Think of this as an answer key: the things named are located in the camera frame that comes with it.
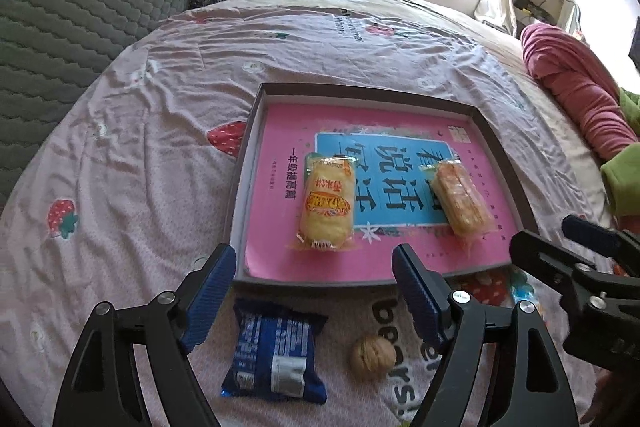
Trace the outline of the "person's left hand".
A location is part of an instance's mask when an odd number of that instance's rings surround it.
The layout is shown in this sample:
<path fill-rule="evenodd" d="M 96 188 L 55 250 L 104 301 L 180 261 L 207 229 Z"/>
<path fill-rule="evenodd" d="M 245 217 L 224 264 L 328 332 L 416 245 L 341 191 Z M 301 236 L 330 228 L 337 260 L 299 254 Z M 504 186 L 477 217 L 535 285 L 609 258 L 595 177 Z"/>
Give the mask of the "person's left hand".
<path fill-rule="evenodd" d="M 582 414 L 579 424 L 604 426 L 611 416 L 612 410 L 615 409 L 616 395 L 615 375 L 603 369 L 598 376 L 596 391 L 592 397 L 590 407 Z"/>

